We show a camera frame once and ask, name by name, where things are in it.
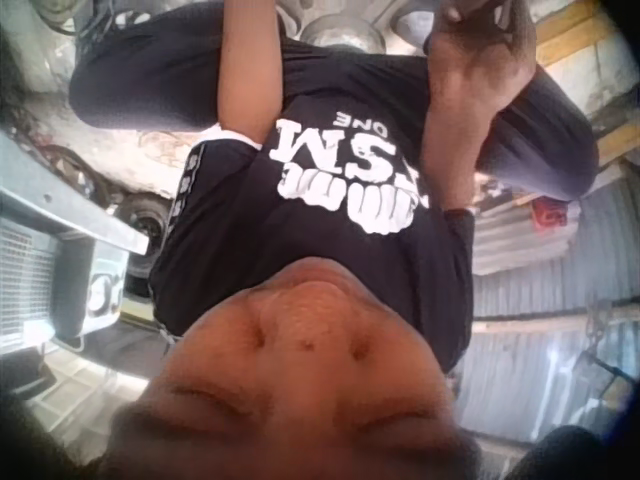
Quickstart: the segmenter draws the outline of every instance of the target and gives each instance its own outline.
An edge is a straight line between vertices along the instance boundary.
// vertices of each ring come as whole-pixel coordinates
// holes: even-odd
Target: nose
[[[340,392],[360,368],[356,301],[330,283],[308,282],[282,292],[264,312],[261,362],[277,397],[274,417],[287,428],[331,425]]]

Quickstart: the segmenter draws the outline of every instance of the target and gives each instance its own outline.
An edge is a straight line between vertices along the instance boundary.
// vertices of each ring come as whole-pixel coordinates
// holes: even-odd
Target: black t-shirt
[[[323,257],[416,328],[443,370],[455,365],[471,331],[473,217],[435,205],[392,119],[350,98],[298,97],[263,147],[233,132],[209,138],[189,156],[151,273],[169,333]]]

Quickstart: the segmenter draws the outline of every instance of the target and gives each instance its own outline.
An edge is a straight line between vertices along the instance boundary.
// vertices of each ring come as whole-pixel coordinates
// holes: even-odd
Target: eye
[[[372,448],[430,455],[452,452],[458,438],[453,425],[421,414],[377,420],[360,429],[360,435]]]
[[[214,436],[242,434],[252,423],[250,415],[226,398],[184,388],[163,392],[150,409],[152,415],[175,428]]]

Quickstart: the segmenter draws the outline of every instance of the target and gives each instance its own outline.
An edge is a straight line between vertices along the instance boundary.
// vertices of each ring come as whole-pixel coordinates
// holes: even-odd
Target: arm
[[[467,18],[453,5],[444,2],[431,41],[431,105],[421,159],[422,173],[445,211],[471,205],[476,162],[491,122],[536,69],[535,28],[526,0],[506,0],[498,22],[508,23],[506,29],[496,24],[494,1],[485,0],[485,7]]]
[[[264,143],[282,109],[282,56],[275,0],[225,0],[218,119]]]

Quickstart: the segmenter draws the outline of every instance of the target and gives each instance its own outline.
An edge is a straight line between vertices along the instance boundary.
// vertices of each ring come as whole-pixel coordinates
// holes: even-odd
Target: dark pants
[[[204,130],[216,122],[220,4],[200,3],[117,32],[80,61],[70,102],[100,128]],[[427,61],[364,55],[282,39],[285,106],[335,90],[386,112],[418,158],[429,106]],[[591,126],[546,73],[494,121],[478,170],[561,200],[584,194],[597,173]]]

